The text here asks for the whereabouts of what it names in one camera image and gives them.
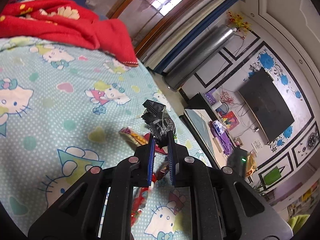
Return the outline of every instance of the floor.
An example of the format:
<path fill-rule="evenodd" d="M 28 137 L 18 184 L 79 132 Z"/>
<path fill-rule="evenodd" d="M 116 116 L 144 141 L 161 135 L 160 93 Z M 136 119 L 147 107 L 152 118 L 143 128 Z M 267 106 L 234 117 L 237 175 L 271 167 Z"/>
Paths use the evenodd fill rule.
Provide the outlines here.
<path fill-rule="evenodd" d="M 169 101 L 171 107 L 174 109 L 176 114 L 178 116 L 182 115 L 184 113 L 184 108 L 187 106 L 187 103 L 180 95 L 180 93 L 174 92 L 171 89 L 169 89 L 168 85 L 163 81 L 162 75 L 152 72 L 150 72 L 150 74 L 153 77 L 159 89 L 162 91 L 163 95 Z"/>

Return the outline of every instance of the television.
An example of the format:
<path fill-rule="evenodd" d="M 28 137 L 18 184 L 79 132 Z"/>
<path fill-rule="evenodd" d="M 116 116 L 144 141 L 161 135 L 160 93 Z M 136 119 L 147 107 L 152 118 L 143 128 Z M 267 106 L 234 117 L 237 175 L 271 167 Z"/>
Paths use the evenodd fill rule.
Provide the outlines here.
<path fill-rule="evenodd" d="M 269 142 L 274 141 L 294 122 L 287 104 L 264 68 L 256 72 L 239 89 L 239 93 Z"/>

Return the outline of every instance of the red blanket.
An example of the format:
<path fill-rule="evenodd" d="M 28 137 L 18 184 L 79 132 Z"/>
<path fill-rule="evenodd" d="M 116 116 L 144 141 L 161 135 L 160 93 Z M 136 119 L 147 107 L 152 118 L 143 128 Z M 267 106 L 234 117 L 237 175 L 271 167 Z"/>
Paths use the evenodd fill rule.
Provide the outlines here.
<path fill-rule="evenodd" d="M 71 0 L 34 0 L 7 4 L 0 14 L 0 38 L 33 36 L 101 49 L 127 66 L 137 66 L 131 39 L 118 19 L 99 21 Z"/>

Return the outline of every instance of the blue flower decal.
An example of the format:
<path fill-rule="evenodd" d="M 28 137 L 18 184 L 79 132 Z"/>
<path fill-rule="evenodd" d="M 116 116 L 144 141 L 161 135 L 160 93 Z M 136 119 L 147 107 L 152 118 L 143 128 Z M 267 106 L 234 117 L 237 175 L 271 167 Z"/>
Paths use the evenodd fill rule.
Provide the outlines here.
<path fill-rule="evenodd" d="M 250 78 L 250 77 L 252 77 L 252 76 L 255 74 L 255 72 L 252 71 L 252 72 L 249 72 L 248 74 L 249 74 L 249 78 Z"/>
<path fill-rule="evenodd" d="M 172 239 L 173 239 L 172 232 L 169 232 L 168 234 L 165 234 L 164 232 L 160 231 L 158 233 L 157 240 L 172 240 Z"/>
<path fill-rule="evenodd" d="M 284 130 L 283 136 L 285 138 L 290 138 L 292 134 L 292 126 L 290 125 L 287 129 Z"/>
<path fill-rule="evenodd" d="M 261 65 L 266 69 L 271 69 L 275 62 L 273 61 L 273 58 L 268 53 L 260 54 L 258 57 L 258 60 L 260 61 Z"/>
<path fill-rule="evenodd" d="M 281 74 L 281 75 L 280 75 L 280 80 L 281 80 L 281 83 L 282 83 L 283 85 L 287 85 L 287 84 L 289 83 L 288 78 L 287 78 L 286 75 Z"/>
<path fill-rule="evenodd" d="M 104 106 L 98 106 L 98 107 L 95 107 L 94 109 L 92 109 L 93 113 L 94 114 L 105 114 L 106 113 L 106 108 Z"/>
<path fill-rule="evenodd" d="M 277 146 L 282 146 L 284 144 L 283 140 L 282 139 L 279 139 L 277 141 Z"/>
<path fill-rule="evenodd" d="M 301 93 L 299 90 L 295 91 L 294 95 L 296 96 L 296 98 L 301 98 Z"/>

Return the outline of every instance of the bed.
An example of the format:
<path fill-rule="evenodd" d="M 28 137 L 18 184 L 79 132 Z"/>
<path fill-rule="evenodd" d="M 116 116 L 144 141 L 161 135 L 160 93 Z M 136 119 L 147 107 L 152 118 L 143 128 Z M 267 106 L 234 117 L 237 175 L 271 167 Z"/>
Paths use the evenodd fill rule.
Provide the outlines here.
<path fill-rule="evenodd" d="M 146 99 L 166 105 L 177 142 L 210 165 L 140 62 L 128 67 L 98 50 L 19 36 L 0 39 L 0 75 L 0 201 L 25 234 L 90 167 L 133 155 L 119 130 L 148 132 Z M 164 158 L 156 154 L 155 170 Z M 135 240 L 192 238 L 189 189 L 169 181 L 155 183 L 132 227 Z"/>

